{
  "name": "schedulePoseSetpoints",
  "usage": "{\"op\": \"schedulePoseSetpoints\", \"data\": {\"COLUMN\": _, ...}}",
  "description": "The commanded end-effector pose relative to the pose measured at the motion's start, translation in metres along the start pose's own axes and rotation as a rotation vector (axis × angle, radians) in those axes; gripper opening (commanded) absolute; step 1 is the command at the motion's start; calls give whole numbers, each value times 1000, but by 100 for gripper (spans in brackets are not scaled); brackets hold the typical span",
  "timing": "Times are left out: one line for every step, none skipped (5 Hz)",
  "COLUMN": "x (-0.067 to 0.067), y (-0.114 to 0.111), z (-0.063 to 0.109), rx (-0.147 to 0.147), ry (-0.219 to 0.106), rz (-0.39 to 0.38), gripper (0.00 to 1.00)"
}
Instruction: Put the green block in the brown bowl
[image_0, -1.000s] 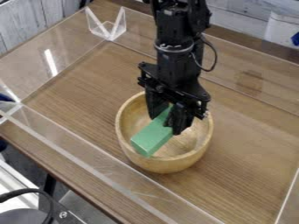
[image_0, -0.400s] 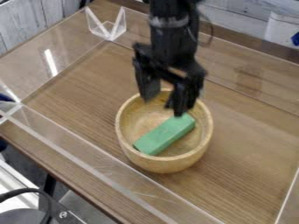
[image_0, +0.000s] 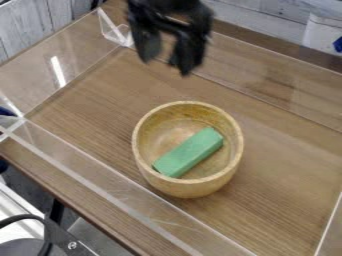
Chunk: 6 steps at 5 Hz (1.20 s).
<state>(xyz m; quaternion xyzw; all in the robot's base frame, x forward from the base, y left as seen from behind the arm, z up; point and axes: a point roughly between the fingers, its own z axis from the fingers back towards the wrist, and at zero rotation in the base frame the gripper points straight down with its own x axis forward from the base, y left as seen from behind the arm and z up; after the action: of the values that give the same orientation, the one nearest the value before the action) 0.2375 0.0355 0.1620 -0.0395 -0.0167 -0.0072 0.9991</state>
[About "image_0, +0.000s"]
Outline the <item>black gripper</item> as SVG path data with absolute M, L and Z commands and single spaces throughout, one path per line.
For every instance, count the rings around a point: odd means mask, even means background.
M 127 20 L 140 60 L 162 52 L 160 31 L 178 35 L 168 65 L 188 76 L 202 65 L 214 12 L 202 0 L 127 0 Z

